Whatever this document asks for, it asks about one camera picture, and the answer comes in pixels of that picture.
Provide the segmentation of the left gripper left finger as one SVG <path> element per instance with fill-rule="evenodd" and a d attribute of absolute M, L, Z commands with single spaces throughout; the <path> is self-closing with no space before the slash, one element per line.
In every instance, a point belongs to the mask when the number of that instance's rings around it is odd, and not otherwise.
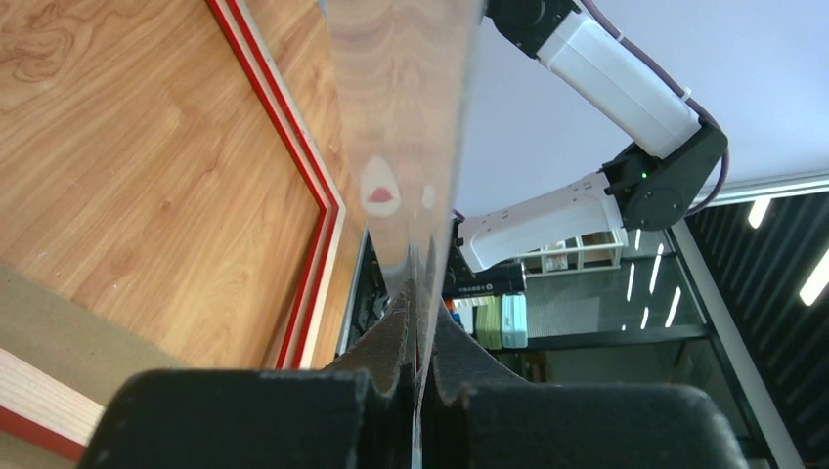
<path fill-rule="evenodd" d="M 83 468 L 415 468 L 418 292 L 320 370 L 158 368 L 127 379 Z"/>

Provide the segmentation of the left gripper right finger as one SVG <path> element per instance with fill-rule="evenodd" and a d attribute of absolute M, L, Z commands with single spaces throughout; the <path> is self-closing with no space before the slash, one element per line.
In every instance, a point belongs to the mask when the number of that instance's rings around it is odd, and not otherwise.
<path fill-rule="evenodd" d="M 421 413 L 426 468 L 744 468 L 704 392 L 664 384 L 536 384 L 435 315 Z"/>

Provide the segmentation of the pink wooden picture frame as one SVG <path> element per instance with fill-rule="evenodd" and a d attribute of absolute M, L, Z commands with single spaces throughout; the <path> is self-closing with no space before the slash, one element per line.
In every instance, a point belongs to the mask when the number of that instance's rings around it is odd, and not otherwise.
<path fill-rule="evenodd" d="M 278 362 L 322 210 L 205 1 L 1 5 L 1 269 L 188 366 Z M 1 348 L 1 406 L 100 404 Z"/>

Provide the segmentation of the clear acrylic sheet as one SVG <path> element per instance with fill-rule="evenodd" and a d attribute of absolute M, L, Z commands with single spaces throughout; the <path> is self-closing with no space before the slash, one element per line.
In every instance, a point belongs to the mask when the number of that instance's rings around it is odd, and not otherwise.
<path fill-rule="evenodd" d="M 464 128 L 479 1 L 329 1 L 342 142 L 391 296 L 429 364 Z"/>

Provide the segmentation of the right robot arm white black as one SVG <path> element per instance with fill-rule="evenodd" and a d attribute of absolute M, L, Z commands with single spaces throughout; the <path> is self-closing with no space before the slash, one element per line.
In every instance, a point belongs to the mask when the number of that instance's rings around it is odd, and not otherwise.
<path fill-rule="evenodd" d="M 712 116 L 590 1 L 488 1 L 446 293 L 549 243 L 660 231 L 728 169 Z"/>

